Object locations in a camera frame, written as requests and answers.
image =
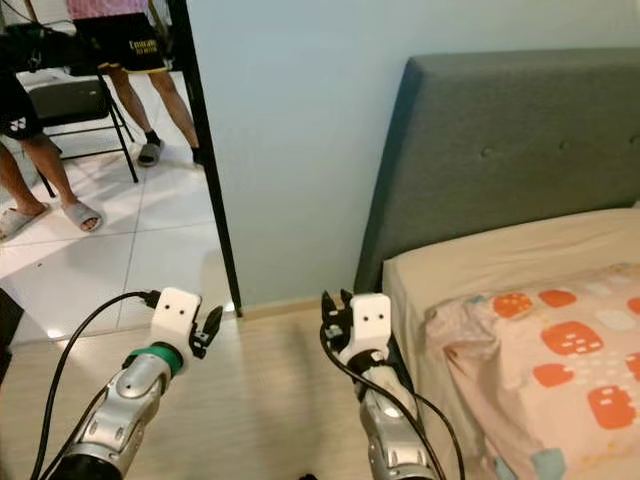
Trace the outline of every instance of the light blue wall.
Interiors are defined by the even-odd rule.
[[[352,285],[407,58],[638,45],[635,0],[190,0],[245,305]]]

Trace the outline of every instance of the beige bed sheet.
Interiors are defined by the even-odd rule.
[[[430,245],[385,262],[383,290],[391,297],[393,331],[403,359],[416,390],[452,421],[469,478],[484,477],[479,470],[482,434],[458,396],[444,357],[426,353],[426,311],[461,295],[620,262],[640,262],[638,208],[507,227]],[[423,413],[447,477],[457,478],[455,452],[446,430],[433,414]],[[606,472],[594,473],[598,475],[594,478],[602,478],[599,475]]]

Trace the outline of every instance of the pink shirt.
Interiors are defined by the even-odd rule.
[[[72,20],[146,12],[148,0],[67,0]]]

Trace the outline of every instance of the logo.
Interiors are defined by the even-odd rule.
[[[27,126],[27,119],[25,117],[21,117],[17,120],[11,120],[9,128],[12,132],[17,132],[18,130],[24,130]]]

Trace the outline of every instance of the upholstered headboard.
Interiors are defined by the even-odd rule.
[[[415,57],[355,290],[414,248],[638,198],[640,49]]]

